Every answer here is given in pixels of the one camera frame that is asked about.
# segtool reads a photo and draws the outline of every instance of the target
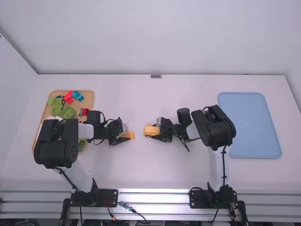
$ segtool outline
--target tabletop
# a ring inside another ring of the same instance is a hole
[[[201,140],[163,143],[143,136],[157,117],[177,123],[176,110],[191,111],[218,104],[221,92],[259,92],[266,98],[282,148],[279,159],[230,158],[234,189],[300,190],[299,131],[301,115],[283,75],[39,75],[19,128],[0,172],[1,187],[70,190],[58,174],[35,163],[32,141],[49,93],[53,90],[92,90],[93,110],[106,118],[121,117],[135,140],[118,146],[105,141],[88,144],[78,161],[102,188],[206,188],[209,179],[207,147]]]

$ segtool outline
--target connector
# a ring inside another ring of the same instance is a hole
[[[113,221],[116,220],[116,217],[113,214],[109,213],[109,215],[110,215],[110,217],[112,218]]]
[[[130,212],[133,212],[133,208],[130,206],[130,205],[127,205],[125,202],[123,202],[123,201],[120,201],[119,203],[118,203],[118,205],[119,206],[121,206],[121,207],[123,207],[123,208],[125,208],[125,209],[127,209],[128,211],[130,211]]]

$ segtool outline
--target red block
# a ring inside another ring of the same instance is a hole
[[[72,97],[64,97],[64,100],[67,101],[68,104],[71,104],[73,102]]]
[[[71,104],[73,102],[72,99],[72,91],[69,91],[63,98],[65,101],[67,101],[68,104]]]
[[[81,116],[88,116],[88,112],[89,112],[89,109],[87,109],[87,108],[81,108],[79,115],[80,115],[80,117]]]

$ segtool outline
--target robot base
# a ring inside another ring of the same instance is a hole
[[[208,190],[190,190],[189,205],[192,209],[229,209],[231,205],[238,206],[236,191],[228,185],[214,192],[208,183]]]
[[[117,207],[118,190],[117,189],[97,189],[98,200],[91,204],[86,197],[82,197],[79,192],[71,194],[70,206],[74,207]]]

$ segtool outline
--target blue block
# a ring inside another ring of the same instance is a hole
[[[77,96],[77,99],[80,101],[80,102],[82,102],[85,98],[84,98],[84,96],[83,95],[79,95],[79,96]]]
[[[80,94],[79,92],[77,92],[77,91],[73,91],[73,92],[72,92],[72,97],[73,97],[74,99],[77,99],[79,95],[81,95],[81,94]]]

